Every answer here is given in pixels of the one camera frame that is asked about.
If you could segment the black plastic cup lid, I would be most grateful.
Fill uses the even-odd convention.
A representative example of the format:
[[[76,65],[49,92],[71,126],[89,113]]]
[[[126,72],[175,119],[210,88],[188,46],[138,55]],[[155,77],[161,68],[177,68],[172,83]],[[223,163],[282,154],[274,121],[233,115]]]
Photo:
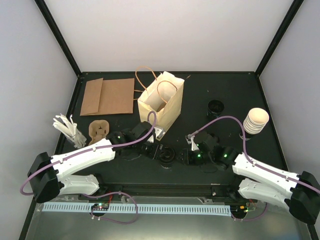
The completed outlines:
[[[159,161],[169,162],[174,161],[175,155],[175,150],[171,147],[166,146],[161,150],[161,153],[158,158]]]

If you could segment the cream paper bag with handles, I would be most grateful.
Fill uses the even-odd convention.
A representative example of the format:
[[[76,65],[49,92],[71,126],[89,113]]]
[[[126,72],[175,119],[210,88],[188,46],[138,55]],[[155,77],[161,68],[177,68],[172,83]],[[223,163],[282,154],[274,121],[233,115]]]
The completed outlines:
[[[138,77],[138,70],[141,68],[142,66],[135,71],[137,81],[144,88],[137,99],[140,121],[146,122],[148,114],[153,111],[156,116],[151,116],[150,122],[156,121],[155,126],[167,132],[181,113],[185,80],[167,71],[159,76],[151,71],[154,80],[149,86],[145,86]]]

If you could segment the black takeout paper cup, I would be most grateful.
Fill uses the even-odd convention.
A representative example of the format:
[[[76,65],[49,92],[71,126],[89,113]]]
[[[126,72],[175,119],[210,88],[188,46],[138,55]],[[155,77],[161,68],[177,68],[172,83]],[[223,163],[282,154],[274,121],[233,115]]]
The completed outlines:
[[[159,163],[164,169],[169,169],[173,165],[173,161],[160,161]]]

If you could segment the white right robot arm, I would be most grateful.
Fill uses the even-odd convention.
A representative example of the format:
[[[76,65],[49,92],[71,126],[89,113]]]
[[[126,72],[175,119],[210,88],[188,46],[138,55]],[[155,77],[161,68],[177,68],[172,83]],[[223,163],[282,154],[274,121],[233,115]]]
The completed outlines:
[[[301,174],[272,167],[250,158],[245,152],[222,146],[214,134],[200,131],[185,137],[189,148],[178,158],[183,164],[212,164],[219,171],[231,170],[235,175],[227,189],[234,202],[258,200],[287,210],[297,220],[314,225],[320,213],[320,184],[307,171]]]

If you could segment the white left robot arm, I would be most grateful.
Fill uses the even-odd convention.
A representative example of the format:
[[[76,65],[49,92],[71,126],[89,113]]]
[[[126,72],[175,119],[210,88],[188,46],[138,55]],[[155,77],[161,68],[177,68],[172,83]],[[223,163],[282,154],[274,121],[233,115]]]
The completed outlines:
[[[144,121],[133,129],[112,132],[98,142],[72,152],[53,156],[47,152],[40,153],[27,173],[31,195],[37,203],[48,202],[60,195],[75,194],[92,195],[101,200],[107,195],[108,188],[99,174],[76,173],[116,157],[150,153],[164,134],[163,128],[152,127]]]

